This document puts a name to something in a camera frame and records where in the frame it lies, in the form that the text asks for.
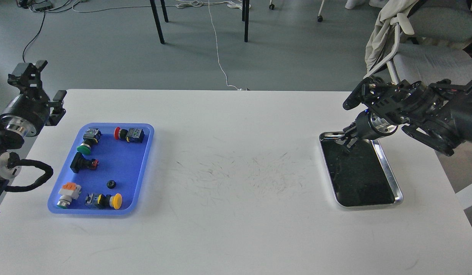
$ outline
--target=power strip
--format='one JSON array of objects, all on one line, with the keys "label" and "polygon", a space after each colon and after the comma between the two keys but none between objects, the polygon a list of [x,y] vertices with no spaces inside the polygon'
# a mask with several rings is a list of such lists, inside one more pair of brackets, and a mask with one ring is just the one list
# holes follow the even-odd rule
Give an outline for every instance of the power strip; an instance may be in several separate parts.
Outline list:
[{"label": "power strip", "polygon": [[49,1],[34,5],[34,10],[36,12],[46,11],[46,10],[49,10],[49,9],[52,9],[52,8],[53,8],[53,3],[49,2]]}]

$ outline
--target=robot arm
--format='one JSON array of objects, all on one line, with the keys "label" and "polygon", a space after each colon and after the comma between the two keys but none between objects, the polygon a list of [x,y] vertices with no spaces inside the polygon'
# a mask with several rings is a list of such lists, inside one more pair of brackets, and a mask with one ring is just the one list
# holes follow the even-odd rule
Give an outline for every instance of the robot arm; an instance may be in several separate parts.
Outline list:
[{"label": "robot arm", "polygon": [[425,86],[421,81],[385,84],[367,77],[343,103],[345,110],[365,104],[336,143],[353,148],[360,139],[390,136],[398,125],[413,139],[443,153],[453,155],[462,142],[472,142],[472,80],[467,85],[451,85],[444,79]]},{"label": "robot arm", "polygon": [[[66,113],[63,109],[66,91],[58,91],[50,101],[42,89],[40,73],[46,65],[45,60],[37,61],[35,65],[19,63],[9,74],[7,82],[21,92],[0,115],[0,197],[4,191],[35,189],[53,175],[49,165],[37,160],[21,160],[17,153],[8,151],[21,148],[25,137],[39,135],[44,126],[57,125]],[[37,167],[44,170],[44,175],[29,186],[8,186],[9,180],[19,174],[21,166]]]}]

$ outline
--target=white cable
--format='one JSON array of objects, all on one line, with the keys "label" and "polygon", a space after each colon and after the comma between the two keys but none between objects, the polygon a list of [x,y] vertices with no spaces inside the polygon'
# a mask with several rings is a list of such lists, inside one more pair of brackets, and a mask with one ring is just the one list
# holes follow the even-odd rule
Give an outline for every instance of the white cable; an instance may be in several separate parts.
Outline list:
[{"label": "white cable", "polygon": [[[165,7],[177,7],[178,9],[183,9],[186,7],[202,7],[205,5],[209,5],[209,2],[202,2],[202,1],[183,1],[183,0],[176,0],[178,2],[182,2],[176,5],[165,5]],[[243,4],[241,0],[238,0],[241,2],[240,4],[237,4],[233,1],[222,1],[222,2],[213,2],[210,3],[210,5],[220,5],[220,4],[227,4],[228,7],[231,9],[243,9]],[[90,12],[99,12],[99,11],[106,11],[106,10],[113,10],[113,9],[127,9],[127,8],[149,8],[151,6],[127,6],[127,7],[113,7],[113,8],[105,8],[105,9],[100,9],[100,10],[90,10],[90,11],[80,11],[76,10],[75,6],[78,5],[79,3],[83,3],[81,0],[77,0],[73,5],[72,5],[72,10],[75,12],[79,13],[90,13]]]},{"label": "white cable", "polygon": [[210,5],[213,5],[213,4],[211,4],[210,2],[208,2],[207,7],[209,8],[210,23],[212,24],[212,28],[214,29],[214,35],[215,35],[215,50],[216,50],[216,52],[217,52],[217,63],[219,64],[219,68],[221,68],[222,73],[224,73],[224,76],[226,77],[226,86],[228,86],[228,87],[234,87],[234,88],[236,88],[236,90],[241,91],[241,89],[239,89],[238,87],[236,87],[236,86],[234,86],[234,85],[229,85],[229,83],[228,83],[228,75],[227,75],[226,72],[222,69],[221,61],[219,60],[219,46],[217,45],[217,32],[215,31],[214,22],[213,22],[213,20],[212,20],[212,14],[210,13]]},{"label": "white cable", "polygon": [[[80,11],[76,10],[75,6],[78,5],[79,3],[82,3],[81,0],[78,0],[76,3],[73,4],[72,10],[80,13],[89,13],[89,12],[98,12],[98,11],[105,11],[105,10],[114,10],[114,9],[127,9],[127,8],[150,8],[151,6],[128,6],[128,7],[113,7],[113,8],[106,8],[106,9],[101,9],[101,10],[90,10],[90,11]],[[165,5],[165,7],[175,7],[176,5]]]},{"label": "white cable", "polygon": [[176,4],[175,6],[179,9],[183,9],[183,8],[187,8],[187,7],[202,7],[202,6],[208,6],[208,5],[221,5],[221,4],[227,4],[228,7],[230,7],[231,9],[243,9],[243,1],[241,0],[238,0],[240,3],[237,4],[233,1],[221,1],[221,2],[203,2],[203,1],[185,1],[185,0],[175,0],[175,1],[178,1],[178,2],[181,2],[179,4]]}]

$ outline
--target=table surface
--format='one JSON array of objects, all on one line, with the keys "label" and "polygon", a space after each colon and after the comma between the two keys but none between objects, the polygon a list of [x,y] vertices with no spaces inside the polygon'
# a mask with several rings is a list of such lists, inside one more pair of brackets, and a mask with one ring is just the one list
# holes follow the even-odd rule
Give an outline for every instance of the table surface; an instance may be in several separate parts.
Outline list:
[{"label": "table surface", "polygon": [[[381,140],[404,202],[337,206],[318,136],[353,121],[347,92],[69,90],[28,158],[44,186],[0,206],[5,274],[472,274],[472,228],[433,150]],[[156,129],[136,209],[52,214],[46,202],[90,122]],[[14,184],[41,174],[24,168]]]}]

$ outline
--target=black metal leg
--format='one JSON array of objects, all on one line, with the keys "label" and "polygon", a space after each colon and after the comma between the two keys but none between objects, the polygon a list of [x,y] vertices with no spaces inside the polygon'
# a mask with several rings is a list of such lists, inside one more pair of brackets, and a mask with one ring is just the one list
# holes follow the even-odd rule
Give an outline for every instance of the black metal leg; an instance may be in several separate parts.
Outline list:
[{"label": "black metal leg", "polygon": [[244,16],[245,16],[245,10],[246,10],[246,0],[243,0],[243,3],[241,4],[241,7],[242,7],[242,10],[243,10],[243,12],[241,12],[243,14],[243,18],[241,19],[241,21],[244,22]]},{"label": "black metal leg", "polygon": [[154,22],[156,23],[156,29],[158,30],[158,36],[160,37],[160,43],[164,44],[165,39],[163,39],[163,32],[161,31],[160,18],[158,17],[158,11],[156,11],[156,4],[154,3],[154,0],[149,0],[149,3],[151,3],[151,9],[153,11]]},{"label": "black metal leg", "polygon": [[244,41],[248,42],[248,23],[250,22],[250,0],[243,0],[246,7],[244,8]]},{"label": "black metal leg", "polygon": [[163,17],[165,18],[165,22],[168,23],[168,14],[166,13],[165,0],[160,0],[160,1],[161,1],[161,9],[163,10]]}]

